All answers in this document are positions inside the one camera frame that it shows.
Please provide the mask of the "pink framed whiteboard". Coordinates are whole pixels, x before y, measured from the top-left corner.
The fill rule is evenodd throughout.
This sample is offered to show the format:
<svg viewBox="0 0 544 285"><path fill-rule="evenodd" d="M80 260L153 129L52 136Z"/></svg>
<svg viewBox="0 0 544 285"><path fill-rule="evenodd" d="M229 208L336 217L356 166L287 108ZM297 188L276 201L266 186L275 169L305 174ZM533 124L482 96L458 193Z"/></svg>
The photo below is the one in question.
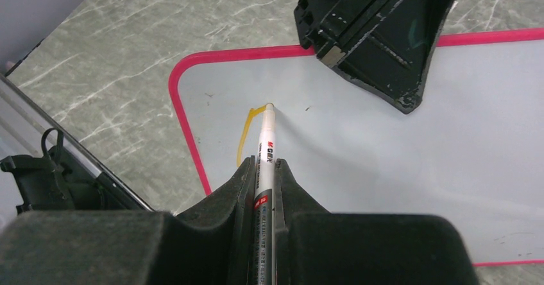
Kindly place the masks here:
<svg viewBox="0 0 544 285"><path fill-rule="evenodd" d="M277 157L332 212L435 214L479 266L543 262L543 30L445 35L403 114L299 45L181 59L168 89L206 194L257 152L272 103Z"/></svg>

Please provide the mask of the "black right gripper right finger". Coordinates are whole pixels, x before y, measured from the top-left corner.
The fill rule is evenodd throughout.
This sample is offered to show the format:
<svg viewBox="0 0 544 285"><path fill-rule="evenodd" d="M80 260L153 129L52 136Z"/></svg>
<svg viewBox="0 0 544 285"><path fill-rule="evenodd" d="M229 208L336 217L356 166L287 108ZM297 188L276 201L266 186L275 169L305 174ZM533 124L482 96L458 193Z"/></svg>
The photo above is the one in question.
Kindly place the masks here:
<svg viewBox="0 0 544 285"><path fill-rule="evenodd" d="M275 165L278 284L477 284L460 233L429 214L333 213Z"/></svg>

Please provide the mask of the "white marker pen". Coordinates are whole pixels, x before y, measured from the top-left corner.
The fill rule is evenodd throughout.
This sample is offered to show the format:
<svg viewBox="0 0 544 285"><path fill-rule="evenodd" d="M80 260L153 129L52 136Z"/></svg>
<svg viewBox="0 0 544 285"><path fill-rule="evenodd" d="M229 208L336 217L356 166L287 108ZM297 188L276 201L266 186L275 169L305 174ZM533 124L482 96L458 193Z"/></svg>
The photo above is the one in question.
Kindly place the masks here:
<svg viewBox="0 0 544 285"><path fill-rule="evenodd" d="M275 258L275 110L264 107L256 158L253 200L252 283L276 284Z"/></svg>

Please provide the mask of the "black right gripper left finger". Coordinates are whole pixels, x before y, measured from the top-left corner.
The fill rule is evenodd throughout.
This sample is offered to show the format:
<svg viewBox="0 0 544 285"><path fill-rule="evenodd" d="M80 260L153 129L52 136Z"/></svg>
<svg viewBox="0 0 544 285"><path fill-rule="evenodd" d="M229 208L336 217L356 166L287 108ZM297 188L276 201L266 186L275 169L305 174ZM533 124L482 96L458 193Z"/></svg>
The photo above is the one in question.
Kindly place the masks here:
<svg viewBox="0 0 544 285"><path fill-rule="evenodd" d="M255 158L186 211L33 211L1 234L2 284L247 284Z"/></svg>

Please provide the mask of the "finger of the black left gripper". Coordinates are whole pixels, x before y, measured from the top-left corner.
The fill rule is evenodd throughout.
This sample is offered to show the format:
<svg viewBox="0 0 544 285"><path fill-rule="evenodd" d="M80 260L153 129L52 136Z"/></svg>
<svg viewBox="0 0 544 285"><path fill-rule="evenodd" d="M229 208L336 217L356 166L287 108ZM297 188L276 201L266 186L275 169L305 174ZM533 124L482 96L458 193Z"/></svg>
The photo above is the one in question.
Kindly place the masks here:
<svg viewBox="0 0 544 285"><path fill-rule="evenodd" d="M455 0L298 0L302 48L404 114L423 99L438 38Z"/></svg>

